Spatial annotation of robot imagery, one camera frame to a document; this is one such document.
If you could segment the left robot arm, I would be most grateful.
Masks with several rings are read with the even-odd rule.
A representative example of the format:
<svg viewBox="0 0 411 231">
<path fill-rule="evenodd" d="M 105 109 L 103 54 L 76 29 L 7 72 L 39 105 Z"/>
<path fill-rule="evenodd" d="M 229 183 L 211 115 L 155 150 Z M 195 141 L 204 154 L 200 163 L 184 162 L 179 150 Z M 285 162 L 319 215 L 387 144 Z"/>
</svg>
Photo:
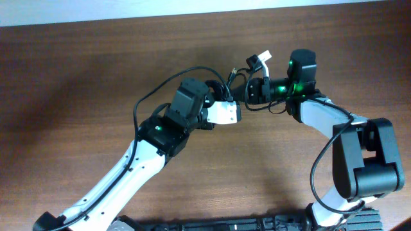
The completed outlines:
<svg viewBox="0 0 411 231">
<path fill-rule="evenodd" d="M 134 194 L 186 146 L 196 129 L 241 119 L 231 96 L 210 91 L 210 83 L 187 78 L 172 102 L 159 105 L 135 125 L 135 137 L 118 163 L 79 201 L 55 217 L 43 213 L 34 230 L 108 230 Z"/>
</svg>

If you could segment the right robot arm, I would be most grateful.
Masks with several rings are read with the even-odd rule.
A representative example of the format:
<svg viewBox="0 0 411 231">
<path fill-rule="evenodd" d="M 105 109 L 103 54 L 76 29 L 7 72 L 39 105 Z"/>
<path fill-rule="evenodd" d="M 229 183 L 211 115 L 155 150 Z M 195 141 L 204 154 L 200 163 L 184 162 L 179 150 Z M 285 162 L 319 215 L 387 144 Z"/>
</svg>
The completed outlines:
<svg viewBox="0 0 411 231">
<path fill-rule="evenodd" d="M 368 119 L 335 105 L 316 89 L 316 54 L 296 49 L 288 61 L 287 77 L 270 77 L 269 51 L 247 58 L 248 73 L 243 85 L 233 90 L 236 101 L 250 111 L 285 103 L 285 112 L 310 126 L 329 140 L 310 170 L 310 188 L 315 201 L 304 214 L 279 216 L 285 228 L 298 230 L 340 230 L 350 219 L 360 219 L 361 230 L 370 229 L 363 219 L 365 206 L 404 187 L 405 174 L 392 123 L 385 118 Z M 320 197 L 315 188 L 315 171 L 332 150 L 333 186 Z"/>
</svg>

